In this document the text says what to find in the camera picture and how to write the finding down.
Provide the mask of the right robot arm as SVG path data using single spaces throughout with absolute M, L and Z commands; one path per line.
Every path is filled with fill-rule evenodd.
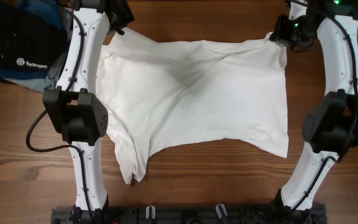
M 273 201 L 273 217 L 294 221 L 311 216 L 329 171 L 358 146 L 358 2 L 288 0 L 286 5 L 290 11 L 278 17 L 270 41 L 293 53 L 318 42 L 325 75 L 324 97 L 303 122 L 299 161 Z

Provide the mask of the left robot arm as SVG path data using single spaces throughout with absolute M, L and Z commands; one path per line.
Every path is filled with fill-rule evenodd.
M 42 100 L 73 161 L 76 200 L 68 221 L 112 223 L 101 168 L 109 118 L 96 96 L 96 71 L 105 36 L 124 35 L 134 16 L 126 0 L 74 1 L 67 12 L 73 19 L 67 59 L 55 89 L 44 91 Z

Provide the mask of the white polo shirt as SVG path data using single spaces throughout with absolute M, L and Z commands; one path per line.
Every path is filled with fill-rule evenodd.
M 126 184 L 156 153 L 238 139 L 278 157 L 289 147 L 287 49 L 243 42 L 157 42 L 134 30 L 101 47 L 96 95 Z

